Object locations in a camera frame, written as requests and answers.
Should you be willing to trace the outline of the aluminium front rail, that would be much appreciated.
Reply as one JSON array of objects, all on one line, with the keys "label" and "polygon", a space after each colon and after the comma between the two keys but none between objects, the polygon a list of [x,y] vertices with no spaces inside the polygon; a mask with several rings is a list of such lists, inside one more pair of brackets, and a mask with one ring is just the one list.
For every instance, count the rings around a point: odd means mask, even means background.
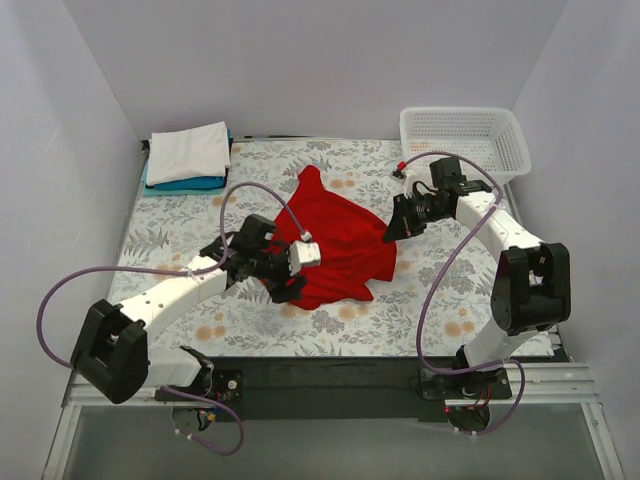
[{"label": "aluminium front rail", "polygon": [[[505,366],[512,397],[524,403],[592,403],[597,401],[595,383],[581,363],[531,363]],[[238,369],[244,373],[243,396],[227,402],[253,404],[287,401],[332,401],[342,404],[361,394],[381,401],[385,394],[418,392],[420,369],[409,358],[391,357],[225,357],[215,369]]]}]

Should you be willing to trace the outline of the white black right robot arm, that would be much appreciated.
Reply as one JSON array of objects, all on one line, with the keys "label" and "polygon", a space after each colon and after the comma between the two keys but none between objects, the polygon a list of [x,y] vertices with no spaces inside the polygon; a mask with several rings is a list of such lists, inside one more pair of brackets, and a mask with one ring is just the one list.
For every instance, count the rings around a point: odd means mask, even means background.
[{"label": "white black right robot arm", "polygon": [[404,190],[393,199],[383,240],[392,243],[417,237],[428,224],[448,218],[468,228],[429,287],[425,307],[472,239],[479,240],[495,260],[492,319],[462,347],[460,367],[423,365],[435,375],[453,376],[454,389],[471,398],[488,386],[487,371],[501,368],[530,338],[569,318],[570,254],[565,245],[541,240],[501,210],[504,189],[482,167],[476,169],[481,179],[469,180],[461,169],[465,157],[444,151],[431,155],[435,159],[429,166],[432,183],[424,192],[418,189],[422,178],[407,173],[408,161],[398,163],[393,171],[393,177],[403,181]]}]

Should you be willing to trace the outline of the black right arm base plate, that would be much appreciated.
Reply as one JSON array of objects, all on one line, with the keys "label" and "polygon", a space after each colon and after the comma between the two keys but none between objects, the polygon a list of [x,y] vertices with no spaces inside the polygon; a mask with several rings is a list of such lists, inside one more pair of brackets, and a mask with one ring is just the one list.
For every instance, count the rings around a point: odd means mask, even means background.
[{"label": "black right arm base plate", "polygon": [[480,395],[507,400],[512,390],[504,367],[462,375],[444,375],[427,369],[420,371],[418,394],[425,400],[471,400]]}]

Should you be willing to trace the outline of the red t shirt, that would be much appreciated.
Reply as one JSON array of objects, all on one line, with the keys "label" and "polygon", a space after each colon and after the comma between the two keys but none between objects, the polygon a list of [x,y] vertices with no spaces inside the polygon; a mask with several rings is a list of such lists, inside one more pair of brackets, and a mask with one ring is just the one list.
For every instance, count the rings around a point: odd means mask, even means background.
[{"label": "red t shirt", "polygon": [[302,271],[306,285],[291,303],[304,310],[341,300],[370,302],[370,280],[389,282],[394,277],[396,245],[385,243],[384,222],[363,207],[327,190],[321,173],[308,166],[288,201],[302,227],[318,243],[321,263]]}]

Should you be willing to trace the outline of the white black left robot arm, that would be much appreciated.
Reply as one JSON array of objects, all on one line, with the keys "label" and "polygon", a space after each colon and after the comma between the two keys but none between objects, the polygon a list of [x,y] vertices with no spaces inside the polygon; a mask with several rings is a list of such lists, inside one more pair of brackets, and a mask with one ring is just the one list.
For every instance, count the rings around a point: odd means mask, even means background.
[{"label": "white black left robot arm", "polygon": [[251,215],[241,228],[202,248],[183,274],[117,304],[100,300],[85,317],[71,357],[72,369],[111,403],[122,404],[144,387],[171,388],[193,400],[237,400],[238,370],[217,370],[212,358],[188,346],[151,347],[190,310],[249,278],[261,281],[274,303],[301,296],[304,269],[319,265],[310,233],[286,243],[276,224]]}]

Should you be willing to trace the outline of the white plastic basket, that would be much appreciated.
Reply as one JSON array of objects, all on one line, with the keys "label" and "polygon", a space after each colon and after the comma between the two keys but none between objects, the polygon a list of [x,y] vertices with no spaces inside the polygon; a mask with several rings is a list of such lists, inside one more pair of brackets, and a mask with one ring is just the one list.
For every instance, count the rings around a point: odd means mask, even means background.
[{"label": "white plastic basket", "polygon": [[408,107],[399,116],[404,157],[446,151],[464,156],[505,185],[531,171],[515,115],[501,108]]}]

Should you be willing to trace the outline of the white folded t shirt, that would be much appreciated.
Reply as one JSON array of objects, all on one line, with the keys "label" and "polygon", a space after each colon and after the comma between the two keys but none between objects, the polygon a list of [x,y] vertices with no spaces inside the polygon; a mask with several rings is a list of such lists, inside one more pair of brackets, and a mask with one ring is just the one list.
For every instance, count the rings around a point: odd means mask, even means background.
[{"label": "white folded t shirt", "polygon": [[149,186],[200,177],[222,178],[229,168],[229,135],[224,121],[151,134],[146,176]]}]

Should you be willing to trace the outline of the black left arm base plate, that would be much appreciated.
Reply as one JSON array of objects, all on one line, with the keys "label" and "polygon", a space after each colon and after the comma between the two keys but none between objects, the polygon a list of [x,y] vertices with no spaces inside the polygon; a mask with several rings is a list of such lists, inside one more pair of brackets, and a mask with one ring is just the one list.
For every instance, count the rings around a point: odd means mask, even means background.
[{"label": "black left arm base plate", "polygon": [[244,373],[238,369],[215,369],[200,372],[191,385],[170,389],[181,393],[227,403],[240,401],[243,396]]}]

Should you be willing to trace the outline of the teal folded t shirt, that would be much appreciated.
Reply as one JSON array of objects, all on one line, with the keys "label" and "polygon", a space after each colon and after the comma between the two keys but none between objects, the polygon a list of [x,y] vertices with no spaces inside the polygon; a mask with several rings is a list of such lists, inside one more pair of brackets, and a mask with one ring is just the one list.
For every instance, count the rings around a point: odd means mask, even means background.
[{"label": "teal folded t shirt", "polygon": [[[228,135],[229,135],[229,148],[231,150],[231,145],[233,142],[232,137],[230,136],[230,133],[228,131]],[[200,191],[214,191],[214,190],[218,190],[221,188],[224,188],[226,186],[227,183],[227,178],[230,172],[230,168],[227,170],[226,176],[225,177],[200,177],[200,178],[192,178],[192,179],[187,179],[187,180],[182,180],[182,181],[175,181],[175,182],[168,182],[168,183],[164,183],[164,184],[158,184],[155,187],[149,186],[146,182],[146,176],[147,176],[147,167],[148,167],[148,161],[147,161],[147,165],[145,167],[144,173],[142,175],[142,180],[143,183],[145,185],[145,188],[148,189],[151,192],[157,193],[157,192],[161,192],[162,194],[167,193],[167,194],[180,194],[180,193],[184,193],[184,192],[200,192]]]}]

